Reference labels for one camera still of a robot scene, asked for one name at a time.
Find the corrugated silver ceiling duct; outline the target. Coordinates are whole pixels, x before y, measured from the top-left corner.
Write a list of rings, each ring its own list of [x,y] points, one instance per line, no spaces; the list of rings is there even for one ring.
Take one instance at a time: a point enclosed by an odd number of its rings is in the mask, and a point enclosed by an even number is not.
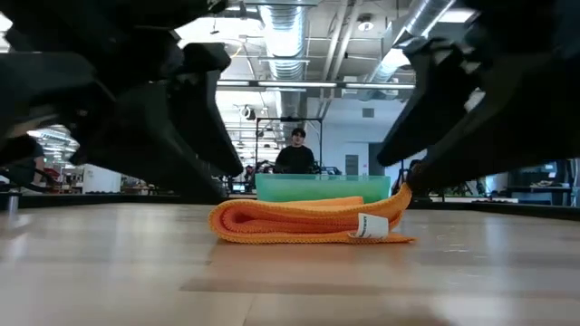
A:
[[[305,78],[305,32],[307,9],[304,6],[260,5],[264,22],[266,52],[271,79],[299,82]]]

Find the black aluminium table frame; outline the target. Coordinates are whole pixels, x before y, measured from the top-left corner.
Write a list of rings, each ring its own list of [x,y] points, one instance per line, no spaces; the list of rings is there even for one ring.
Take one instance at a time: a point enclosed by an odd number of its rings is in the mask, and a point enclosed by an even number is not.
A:
[[[176,196],[140,196],[140,195],[31,195],[19,199],[21,208],[42,208],[56,206],[85,206],[100,204],[187,204],[213,205],[213,202]],[[497,213],[514,216],[532,216],[547,219],[580,222],[580,207],[541,206],[512,204],[505,202],[475,201],[471,203],[453,202],[411,202],[409,209],[422,210],[467,210]]]

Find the person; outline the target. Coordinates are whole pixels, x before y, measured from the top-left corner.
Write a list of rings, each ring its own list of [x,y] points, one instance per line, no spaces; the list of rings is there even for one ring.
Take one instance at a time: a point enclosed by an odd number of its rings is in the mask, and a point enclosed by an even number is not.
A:
[[[276,157],[275,173],[311,174],[314,168],[314,153],[305,145],[305,130],[295,128],[291,136],[291,144],[282,149]]]

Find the background work desk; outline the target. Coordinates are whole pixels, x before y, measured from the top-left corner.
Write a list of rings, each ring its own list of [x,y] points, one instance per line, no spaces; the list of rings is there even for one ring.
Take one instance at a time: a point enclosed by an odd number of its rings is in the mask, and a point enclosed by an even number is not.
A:
[[[531,184],[529,186],[509,186],[506,193],[510,196],[513,193],[550,193],[571,195],[573,189],[567,184]]]

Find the smooth silver ceiling duct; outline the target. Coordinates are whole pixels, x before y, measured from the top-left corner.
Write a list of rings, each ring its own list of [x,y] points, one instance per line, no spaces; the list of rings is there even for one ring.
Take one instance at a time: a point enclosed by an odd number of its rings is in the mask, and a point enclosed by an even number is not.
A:
[[[411,42],[425,39],[455,1],[412,0],[407,14],[388,23],[382,38],[382,58],[364,81],[386,83],[400,67],[409,65],[403,50]]]

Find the white building pillar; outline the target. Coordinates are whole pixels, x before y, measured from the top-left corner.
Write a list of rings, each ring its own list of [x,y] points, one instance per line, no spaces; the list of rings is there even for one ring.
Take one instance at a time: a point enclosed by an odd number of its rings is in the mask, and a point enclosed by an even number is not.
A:
[[[82,192],[112,192],[121,191],[121,174],[107,168],[91,164],[83,166]]]

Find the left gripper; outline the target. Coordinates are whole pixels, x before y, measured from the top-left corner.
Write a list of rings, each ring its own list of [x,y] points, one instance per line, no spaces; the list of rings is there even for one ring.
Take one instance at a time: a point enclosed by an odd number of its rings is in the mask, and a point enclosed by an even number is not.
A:
[[[221,73],[218,43],[130,42],[0,54],[0,152],[29,152],[30,131],[63,125],[79,144],[71,162],[137,177],[196,202],[224,194],[171,119],[169,81]]]

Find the long ceiling light strip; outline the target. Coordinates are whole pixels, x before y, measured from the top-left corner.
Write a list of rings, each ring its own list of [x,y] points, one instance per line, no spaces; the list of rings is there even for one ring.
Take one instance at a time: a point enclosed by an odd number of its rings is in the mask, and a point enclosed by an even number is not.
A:
[[[314,89],[353,89],[353,90],[412,90],[412,83],[361,83],[344,81],[255,81],[255,80],[220,80],[218,87],[238,88],[314,88]]]

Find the teal translucent plastic basket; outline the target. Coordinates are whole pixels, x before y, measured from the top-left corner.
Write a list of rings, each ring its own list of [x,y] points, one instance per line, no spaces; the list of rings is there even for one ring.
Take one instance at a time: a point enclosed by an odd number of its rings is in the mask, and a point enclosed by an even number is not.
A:
[[[319,174],[258,174],[257,199],[267,202],[362,197],[365,204],[388,198],[391,180],[386,176]]]

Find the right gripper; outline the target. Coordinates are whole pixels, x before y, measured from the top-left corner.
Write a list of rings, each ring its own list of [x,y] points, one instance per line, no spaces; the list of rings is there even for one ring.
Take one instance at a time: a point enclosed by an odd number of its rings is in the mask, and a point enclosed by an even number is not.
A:
[[[460,2],[474,12],[461,42],[471,51],[448,40],[404,49],[416,83],[378,162],[428,149],[408,181],[417,191],[580,158],[580,0]],[[468,114],[477,79],[465,61],[487,71],[486,94]]]

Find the orange microfiber towel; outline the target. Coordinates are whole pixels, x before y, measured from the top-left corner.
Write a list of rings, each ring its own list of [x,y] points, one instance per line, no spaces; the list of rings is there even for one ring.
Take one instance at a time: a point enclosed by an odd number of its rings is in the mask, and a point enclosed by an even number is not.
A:
[[[208,223],[217,237],[238,244],[410,243],[412,237],[393,229],[411,196],[402,185],[396,195],[369,204],[362,197],[282,203],[235,199],[213,208]]]

